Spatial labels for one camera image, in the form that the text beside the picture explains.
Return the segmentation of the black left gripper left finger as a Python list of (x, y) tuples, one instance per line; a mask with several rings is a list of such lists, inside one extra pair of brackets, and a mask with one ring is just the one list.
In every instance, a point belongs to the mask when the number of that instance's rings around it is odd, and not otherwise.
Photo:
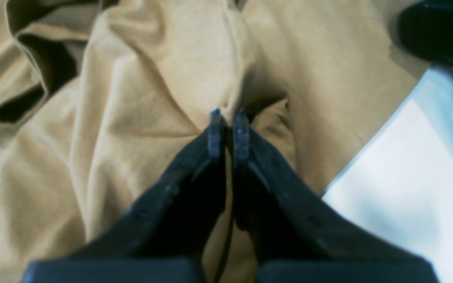
[(158, 181), (101, 236), (71, 255), (32, 262), (24, 283), (204, 283), (200, 262), (225, 209), (219, 109)]

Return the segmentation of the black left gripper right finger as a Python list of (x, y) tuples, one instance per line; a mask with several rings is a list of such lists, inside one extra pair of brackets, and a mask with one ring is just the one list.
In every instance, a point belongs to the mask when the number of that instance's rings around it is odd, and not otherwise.
[(433, 266), (349, 222), (315, 195), (251, 127), (232, 123), (237, 226), (248, 232), (257, 283), (437, 283)]

